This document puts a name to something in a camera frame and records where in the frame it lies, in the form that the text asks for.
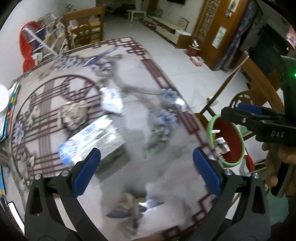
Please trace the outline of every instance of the green rim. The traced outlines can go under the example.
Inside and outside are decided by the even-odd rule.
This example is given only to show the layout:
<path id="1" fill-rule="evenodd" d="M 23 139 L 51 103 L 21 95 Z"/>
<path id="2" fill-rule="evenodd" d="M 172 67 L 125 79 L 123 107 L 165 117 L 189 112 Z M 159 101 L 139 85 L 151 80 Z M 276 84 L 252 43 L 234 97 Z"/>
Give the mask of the green rim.
<path id="1" fill-rule="evenodd" d="M 214 116 L 210 121 L 209 121 L 209 124 L 207 125 L 207 135 L 210 139 L 210 144 L 211 144 L 211 147 L 214 148 L 214 139 L 213 139 L 213 135 L 212 135 L 212 130 L 213 130 L 213 127 L 214 127 L 214 123 L 215 121 L 218 119 L 218 118 L 221 118 L 221 115 L 216 115 Z M 239 135 L 239 138 L 242 142 L 242 155 L 241 155 L 241 158 L 238 160 L 238 162 L 236 163 L 228 163 L 226 161 L 224 161 L 222 158 L 219 157 L 220 161 L 222 162 L 223 166 L 224 167 L 228 167 L 228 168 L 231 168 L 231 167 L 235 167 L 237 166 L 238 164 L 240 164 L 244 158 L 244 139 L 241 135 L 241 133 L 239 132 L 239 130 L 237 129 L 237 127 L 231 123 L 233 125 L 233 127 L 235 128 L 235 130 L 237 131 L 238 135 Z"/>

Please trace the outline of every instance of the tiled floor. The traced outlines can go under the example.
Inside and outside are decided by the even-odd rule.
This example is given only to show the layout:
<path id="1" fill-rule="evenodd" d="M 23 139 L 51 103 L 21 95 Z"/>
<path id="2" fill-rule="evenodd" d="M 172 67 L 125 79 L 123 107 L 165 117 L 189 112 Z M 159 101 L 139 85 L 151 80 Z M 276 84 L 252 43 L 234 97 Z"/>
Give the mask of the tiled floor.
<path id="1" fill-rule="evenodd" d="M 130 22 L 124 18 L 107 16 L 105 22 L 105 38 L 133 37 L 143 45 L 194 112 L 203 108 L 206 98 L 213 96 L 227 77 L 227 73 L 211 71 L 206 65 L 194 66 L 184 49 L 176 49 L 137 20 Z M 218 98 L 219 103 L 213 108 L 216 114 L 220 114 L 221 109 L 228 106 L 237 93 L 247 90 L 246 81 L 241 73 L 236 76 Z"/>

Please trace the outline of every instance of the wooden chair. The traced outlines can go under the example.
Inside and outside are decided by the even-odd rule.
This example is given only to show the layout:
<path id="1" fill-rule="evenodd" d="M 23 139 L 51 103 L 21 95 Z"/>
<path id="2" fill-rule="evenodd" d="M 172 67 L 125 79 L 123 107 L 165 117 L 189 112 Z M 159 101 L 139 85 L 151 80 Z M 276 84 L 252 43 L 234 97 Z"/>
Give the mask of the wooden chair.
<path id="1" fill-rule="evenodd" d="M 90 17 L 100 15 L 99 23 L 89 23 Z M 78 40 L 79 45 L 87 45 L 93 42 L 99 42 L 104 40 L 104 17 L 105 17 L 105 5 L 99 7 L 93 7 L 88 9 L 83 9 L 81 11 L 75 11 L 65 14 L 61 18 L 61 22 L 65 25 L 65 35 L 68 41 L 69 49 L 73 46 L 70 41 L 69 32 L 67 27 L 69 26 L 69 21 L 76 20 L 78 23 L 77 28 L 72 29 L 71 33 L 76 34 L 76 41 Z M 98 39 L 92 39 L 94 34 L 94 29 L 100 28 L 100 37 Z"/>

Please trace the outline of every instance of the television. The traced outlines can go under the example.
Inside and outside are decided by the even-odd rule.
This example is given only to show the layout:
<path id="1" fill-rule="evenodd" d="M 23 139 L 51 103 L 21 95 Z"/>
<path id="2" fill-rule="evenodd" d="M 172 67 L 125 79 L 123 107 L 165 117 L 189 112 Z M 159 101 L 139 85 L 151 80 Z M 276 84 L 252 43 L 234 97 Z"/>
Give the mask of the television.
<path id="1" fill-rule="evenodd" d="M 184 5 L 186 0 L 168 0 L 169 2 L 175 2 Z"/>

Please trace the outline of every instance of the teal fabric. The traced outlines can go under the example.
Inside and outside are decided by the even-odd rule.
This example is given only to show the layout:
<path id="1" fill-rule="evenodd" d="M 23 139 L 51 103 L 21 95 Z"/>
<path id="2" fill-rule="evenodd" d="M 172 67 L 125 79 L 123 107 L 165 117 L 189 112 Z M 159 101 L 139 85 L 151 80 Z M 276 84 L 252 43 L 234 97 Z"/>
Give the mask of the teal fabric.
<path id="1" fill-rule="evenodd" d="M 273 196 L 270 192 L 267 194 L 270 224 L 273 225 L 278 222 L 283 222 L 289 214 L 288 199 L 286 196 L 278 198 Z"/>

